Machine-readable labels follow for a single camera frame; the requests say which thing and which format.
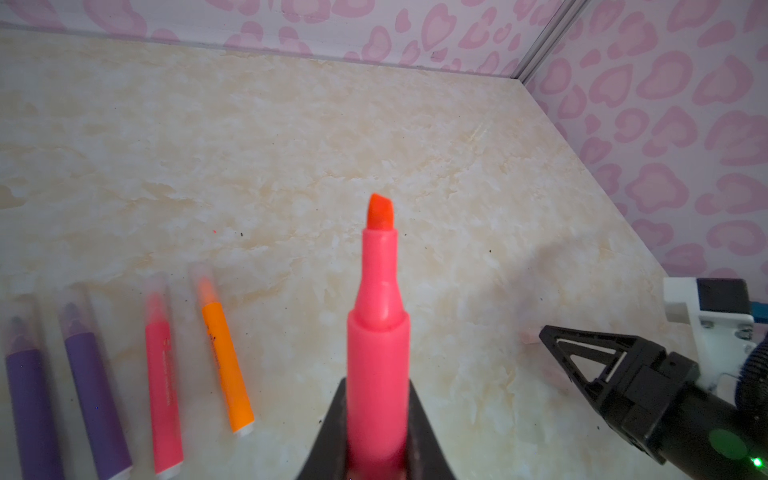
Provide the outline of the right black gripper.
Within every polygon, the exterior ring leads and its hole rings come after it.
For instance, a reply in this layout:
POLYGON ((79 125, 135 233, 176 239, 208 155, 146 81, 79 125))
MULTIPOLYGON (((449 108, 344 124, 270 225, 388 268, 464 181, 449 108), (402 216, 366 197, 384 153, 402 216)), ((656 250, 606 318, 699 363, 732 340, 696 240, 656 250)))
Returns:
POLYGON ((539 340, 606 423, 654 461, 693 479, 766 478, 764 344, 729 403, 697 386, 697 362, 638 336, 546 325, 539 340), (575 358, 602 369, 588 380, 575 358))

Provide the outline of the pink marker pen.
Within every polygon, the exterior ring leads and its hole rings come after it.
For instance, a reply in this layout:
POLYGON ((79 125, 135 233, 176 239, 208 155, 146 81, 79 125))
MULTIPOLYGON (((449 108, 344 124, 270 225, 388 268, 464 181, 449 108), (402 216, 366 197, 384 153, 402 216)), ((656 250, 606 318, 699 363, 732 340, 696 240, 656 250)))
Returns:
POLYGON ((348 462, 360 479, 393 479, 404 468, 410 317, 397 264, 393 203, 374 194, 362 231, 360 286, 347 319, 348 462))
POLYGON ((146 325, 145 345, 155 475, 172 479, 180 473, 184 451, 170 321, 146 325))

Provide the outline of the clear pen cap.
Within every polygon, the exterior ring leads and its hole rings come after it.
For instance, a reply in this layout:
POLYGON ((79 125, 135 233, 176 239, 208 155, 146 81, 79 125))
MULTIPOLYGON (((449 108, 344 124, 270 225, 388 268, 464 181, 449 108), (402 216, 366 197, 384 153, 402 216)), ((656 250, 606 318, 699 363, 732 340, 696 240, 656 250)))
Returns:
POLYGON ((1 303, 1 349, 5 356, 44 346, 40 309, 32 294, 1 303))
POLYGON ((188 266, 188 274, 201 308, 220 302, 215 273, 211 265, 206 262, 191 263, 188 266))
POLYGON ((144 319, 147 326, 171 320, 170 293, 168 277, 165 272, 158 272, 145 278, 142 294, 144 319))
POLYGON ((540 328, 525 329, 518 333, 519 340, 524 345, 539 344, 540 340, 540 328))
POLYGON ((57 291, 54 301, 64 339, 83 333, 97 333, 97 322, 84 284, 74 283, 57 291))

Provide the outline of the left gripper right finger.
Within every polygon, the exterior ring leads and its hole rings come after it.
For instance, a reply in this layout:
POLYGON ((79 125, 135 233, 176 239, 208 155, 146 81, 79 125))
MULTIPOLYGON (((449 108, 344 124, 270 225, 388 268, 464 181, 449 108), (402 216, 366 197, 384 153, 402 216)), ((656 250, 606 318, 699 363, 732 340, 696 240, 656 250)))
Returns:
POLYGON ((406 441, 408 480, 455 480, 412 381, 406 441))

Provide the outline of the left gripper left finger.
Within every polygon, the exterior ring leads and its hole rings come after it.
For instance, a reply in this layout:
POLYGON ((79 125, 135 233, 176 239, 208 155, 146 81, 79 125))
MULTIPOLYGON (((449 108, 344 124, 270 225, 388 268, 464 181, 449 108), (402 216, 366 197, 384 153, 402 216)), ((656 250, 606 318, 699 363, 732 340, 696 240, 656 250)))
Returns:
POLYGON ((347 479, 347 398, 342 378, 297 480, 347 479))

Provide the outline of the purple marker pen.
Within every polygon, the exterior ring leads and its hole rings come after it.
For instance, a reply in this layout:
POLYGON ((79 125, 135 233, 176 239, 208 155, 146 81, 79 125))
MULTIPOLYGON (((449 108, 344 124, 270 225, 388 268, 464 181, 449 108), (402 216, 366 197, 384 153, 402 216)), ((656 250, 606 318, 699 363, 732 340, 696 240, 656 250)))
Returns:
POLYGON ((16 443, 24 479, 65 477, 41 350, 5 356, 16 443))
POLYGON ((94 333, 64 339, 85 430, 100 479, 127 479, 133 462, 94 333))

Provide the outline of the orange marker pen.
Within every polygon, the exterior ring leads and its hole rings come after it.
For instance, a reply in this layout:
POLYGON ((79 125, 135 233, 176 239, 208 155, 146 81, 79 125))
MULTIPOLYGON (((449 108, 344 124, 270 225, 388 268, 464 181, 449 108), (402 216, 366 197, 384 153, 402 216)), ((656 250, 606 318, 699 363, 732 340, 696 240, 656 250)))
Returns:
POLYGON ((212 345, 231 430, 238 437, 246 436, 253 431, 255 415, 224 308, 221 302, 212 303, 201 308, 201 313, 212 345))

